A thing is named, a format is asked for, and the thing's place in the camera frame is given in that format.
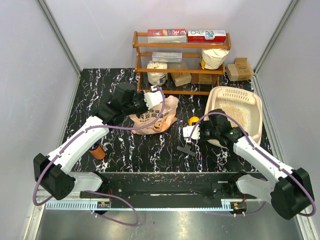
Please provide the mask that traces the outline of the red silver box left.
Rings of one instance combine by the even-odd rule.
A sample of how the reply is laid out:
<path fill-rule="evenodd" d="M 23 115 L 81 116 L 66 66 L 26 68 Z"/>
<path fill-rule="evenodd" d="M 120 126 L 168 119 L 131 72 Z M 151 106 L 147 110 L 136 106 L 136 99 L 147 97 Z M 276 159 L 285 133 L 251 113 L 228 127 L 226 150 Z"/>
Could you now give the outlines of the red silver box left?
<path fill-rule="evenodd" d="M 176 29 L 148 29 L 148 43 L 186 43 L 187 31 L 185 28 Z"/>

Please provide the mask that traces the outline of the silver box middle shelf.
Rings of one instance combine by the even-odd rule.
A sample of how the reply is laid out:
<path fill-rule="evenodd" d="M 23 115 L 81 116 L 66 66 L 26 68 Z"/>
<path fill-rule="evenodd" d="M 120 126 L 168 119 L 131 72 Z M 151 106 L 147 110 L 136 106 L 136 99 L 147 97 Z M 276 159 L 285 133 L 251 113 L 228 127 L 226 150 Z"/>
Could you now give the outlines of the silver box middle shelf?
<path fill-rule="evenodd" d="M 182 52 L 152 52 L 151 59 L 153 62 L 160 63 L 181 63 L 183 58 Z"/>

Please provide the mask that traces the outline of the wooden shelf rack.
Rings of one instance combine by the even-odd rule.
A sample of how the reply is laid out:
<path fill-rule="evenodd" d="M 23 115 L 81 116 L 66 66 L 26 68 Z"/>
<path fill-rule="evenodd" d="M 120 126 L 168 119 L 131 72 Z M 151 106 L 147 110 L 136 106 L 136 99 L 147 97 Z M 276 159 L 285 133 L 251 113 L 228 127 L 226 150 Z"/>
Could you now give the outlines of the wooden shelf rack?
<path fill-rule="evenodd" d="M 200 67 L 200 58 L 202 49 L 225 49 L 230 50 L 232 41 L 230 34 L 226 34 L 225 42 L 218 43 L 148 43 L 147 33 L 135 31 L 132 38 L 132 47 L 136 50 L 135 72 L 138 74 L 137 91 L 150 91 L 147 73 L 165 72 L 165 73 L 189 73 L 189 74 L 211 74 L 216 75 L 215 85 L 220 84 L 218 76 L 226 72 L 225 64 L 222 63 L 217 69 L 209 70 Z M 152 60 L 153 52 L 177 52 L 182 53 L 182 63 L 186 68 L 172 68 L 170 65 L 167 69 L 149 69 L 147 65 Z"/>

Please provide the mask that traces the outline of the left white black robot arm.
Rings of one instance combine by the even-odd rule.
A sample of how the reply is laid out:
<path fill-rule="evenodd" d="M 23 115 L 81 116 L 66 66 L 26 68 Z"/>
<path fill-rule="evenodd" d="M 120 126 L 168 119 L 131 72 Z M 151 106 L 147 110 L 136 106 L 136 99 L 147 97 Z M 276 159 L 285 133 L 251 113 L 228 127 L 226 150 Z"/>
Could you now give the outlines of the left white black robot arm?
<path fill-rule="evenodd" d="M 45 189 L 56 200 L 72 192 L 91 191 L 102 198 L 108 185 L 99 173 L 76 173 L 76 162 L 94 146 L 110 129 L 118 129 L 129 115 L 142 115 L 163 100 L 156 88 L 152 92 L 138 92 L 130 83 L 119 84 L 92 112 L 84 125 L 57 149 L 47 155 L 39 153 L 33 159 L 37 187 Z"/>

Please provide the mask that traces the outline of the white paper bag on shelf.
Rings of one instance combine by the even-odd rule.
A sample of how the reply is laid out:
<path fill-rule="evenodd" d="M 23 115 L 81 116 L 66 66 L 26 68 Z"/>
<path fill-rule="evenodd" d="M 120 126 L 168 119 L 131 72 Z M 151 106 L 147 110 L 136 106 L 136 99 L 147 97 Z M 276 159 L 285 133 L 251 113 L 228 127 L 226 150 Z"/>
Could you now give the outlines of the white paper bag on shelf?
<path fill-rule="evenodd" d="M 222 48 L 202 49 L 200 66 L 203 70 L 216 70 L 225 61 L 229 50 Z"/>

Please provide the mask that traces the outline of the pink cat litter bag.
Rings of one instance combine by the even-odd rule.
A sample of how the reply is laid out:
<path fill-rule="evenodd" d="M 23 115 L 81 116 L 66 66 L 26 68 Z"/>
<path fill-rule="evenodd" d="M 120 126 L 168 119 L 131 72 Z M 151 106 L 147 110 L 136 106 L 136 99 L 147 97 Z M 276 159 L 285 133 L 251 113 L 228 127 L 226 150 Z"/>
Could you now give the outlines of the pink cat litter bag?
<path fill-rule="evenodd" d="M 158 104 L 157 106 L 153 107 L 140 116 L 137 116 L 135 114 L 130 115 L 130 119 L 134 122 L 134 128 L 142 127 L 154 122 L 153 125 L 139 130 L 132 130 L 131 132 L 137 135 L 153 135 L 165 132 L 171 125 L 173 125 L 177 121 L 176 110 L 178 107 L 178 103 L 179 100 L 177 97 L 173 95 L 166 97 L 164 110 L 161 117 L 157 121 L 155 121 L 155 119 L 158 117 L 162 109 L 162 103 Z"/>

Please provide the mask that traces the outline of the yellow plastic litter scoop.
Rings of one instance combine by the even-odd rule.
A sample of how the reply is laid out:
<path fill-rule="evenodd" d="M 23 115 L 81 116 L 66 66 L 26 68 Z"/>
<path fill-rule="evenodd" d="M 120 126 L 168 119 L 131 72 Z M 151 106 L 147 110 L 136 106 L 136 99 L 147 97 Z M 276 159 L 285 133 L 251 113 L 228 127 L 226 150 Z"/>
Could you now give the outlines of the yellow plastic litter scoop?
<path fill-rule="evenodd" d="M 188 120 L 188 125 L 189 126 L 194 126 L 198 121 L 199 121 L 199 118 L 197 116 L 192 116 Z"/>

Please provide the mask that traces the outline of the black bag clip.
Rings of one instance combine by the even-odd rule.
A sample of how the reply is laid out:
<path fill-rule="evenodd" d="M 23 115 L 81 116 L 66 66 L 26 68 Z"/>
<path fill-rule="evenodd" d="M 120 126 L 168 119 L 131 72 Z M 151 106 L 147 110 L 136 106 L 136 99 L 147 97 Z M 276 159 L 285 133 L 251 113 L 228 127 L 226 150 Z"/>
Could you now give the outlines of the black bag clip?
<path fill-rule="evenodd" d="M 191 146 L 189 144 L 185 144 L 184 146 L 177 146 L 178 151 L 190 155 L 192 157 L 196 156 L 196 153 L 191 150 Z"/>

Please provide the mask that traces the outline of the beige litter box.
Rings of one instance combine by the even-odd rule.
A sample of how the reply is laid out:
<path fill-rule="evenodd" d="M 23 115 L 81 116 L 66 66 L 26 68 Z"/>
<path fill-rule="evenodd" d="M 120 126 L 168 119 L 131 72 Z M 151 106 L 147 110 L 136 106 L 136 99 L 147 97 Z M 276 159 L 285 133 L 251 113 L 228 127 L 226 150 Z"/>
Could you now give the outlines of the beige litter box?
<path fill-rule="evenodd" d="M 235 87 L 215 87 L 209 93 L 204 113 L 216 109 L 235 119 L 257 144 L 261 143 L 263 108 L 257 94 Z"/>

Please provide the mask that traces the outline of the red white box right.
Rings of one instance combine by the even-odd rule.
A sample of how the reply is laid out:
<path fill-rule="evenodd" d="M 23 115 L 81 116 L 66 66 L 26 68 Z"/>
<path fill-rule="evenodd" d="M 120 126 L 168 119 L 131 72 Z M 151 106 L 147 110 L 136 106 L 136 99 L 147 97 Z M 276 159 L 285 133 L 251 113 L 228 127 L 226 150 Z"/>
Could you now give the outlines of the red white box right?
<path fill-rule="evenodd" d="M 189 30 L 188 43 L 224 43 L 227 38 L 225 30 Z"/>

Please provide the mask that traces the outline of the dark brown box under shelf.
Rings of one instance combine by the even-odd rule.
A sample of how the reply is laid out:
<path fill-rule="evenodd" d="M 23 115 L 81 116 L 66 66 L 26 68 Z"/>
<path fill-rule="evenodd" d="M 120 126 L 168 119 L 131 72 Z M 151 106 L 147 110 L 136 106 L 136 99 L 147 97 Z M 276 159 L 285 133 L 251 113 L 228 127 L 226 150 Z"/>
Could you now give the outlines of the dark brown box under shelf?
<path fill-rule="evenodd" d="M 195 85 L 215 85 L 220 79 L 219 74 L 192 73 L 191 83 Z"/>

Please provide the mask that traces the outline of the white bag lower shelf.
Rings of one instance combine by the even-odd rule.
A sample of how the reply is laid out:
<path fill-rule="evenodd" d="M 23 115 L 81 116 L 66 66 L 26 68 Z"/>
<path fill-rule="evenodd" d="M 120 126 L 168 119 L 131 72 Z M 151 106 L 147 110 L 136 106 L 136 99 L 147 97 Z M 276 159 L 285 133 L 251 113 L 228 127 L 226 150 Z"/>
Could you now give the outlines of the white bag lower shelf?
<path fill-rule="evenodd" d="M 147 69 L 150 70 L 166 70 L 168 68 L 165 62 L 149 61 Z M 167 72 L 147 72 L 148 82 L 153 86 L 162 86 L 167 81 Z"/>

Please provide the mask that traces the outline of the orange spray bottle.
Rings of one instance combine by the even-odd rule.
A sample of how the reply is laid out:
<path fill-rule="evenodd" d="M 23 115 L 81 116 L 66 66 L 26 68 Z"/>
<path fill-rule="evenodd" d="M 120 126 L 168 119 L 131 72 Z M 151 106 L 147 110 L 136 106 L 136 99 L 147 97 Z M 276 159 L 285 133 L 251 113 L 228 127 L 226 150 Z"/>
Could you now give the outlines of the orange spray bottle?
<path fill-rule="evenodd" d="M 103 160 L 106 156 L 106 153 L 101 146 L 99 142 L 94 143 L 90 149 L 89 152 L 92 154 L 92 156 L 97 160 Z"/>

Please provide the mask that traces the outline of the brown cardboard boxes right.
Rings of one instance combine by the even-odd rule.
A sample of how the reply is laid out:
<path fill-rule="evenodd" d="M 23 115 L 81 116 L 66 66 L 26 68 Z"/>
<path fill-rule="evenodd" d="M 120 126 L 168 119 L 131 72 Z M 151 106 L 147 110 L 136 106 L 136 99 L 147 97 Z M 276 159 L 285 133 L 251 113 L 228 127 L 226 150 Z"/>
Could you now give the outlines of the brown cardboard boxes right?
<path fill-rule="evenodd" d="M 254 71 L 246 57 L 236 58 L 234 63 L 228 64 L 226 73 L 228 79 L 233 82 L 248 81 L 254 76 Z"/>

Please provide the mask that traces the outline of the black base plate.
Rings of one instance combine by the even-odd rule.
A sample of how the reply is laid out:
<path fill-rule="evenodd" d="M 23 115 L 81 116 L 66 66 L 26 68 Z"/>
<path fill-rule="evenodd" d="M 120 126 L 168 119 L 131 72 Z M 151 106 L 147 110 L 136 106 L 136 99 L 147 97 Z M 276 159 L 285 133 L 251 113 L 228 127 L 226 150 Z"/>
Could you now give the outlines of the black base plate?
<path fill-rule="evenodd" d="M 213 199 L 253 198 L 236 188 L 235 172 L 105 172 L 98 193 L 131 196 L 187 195 Z"/>

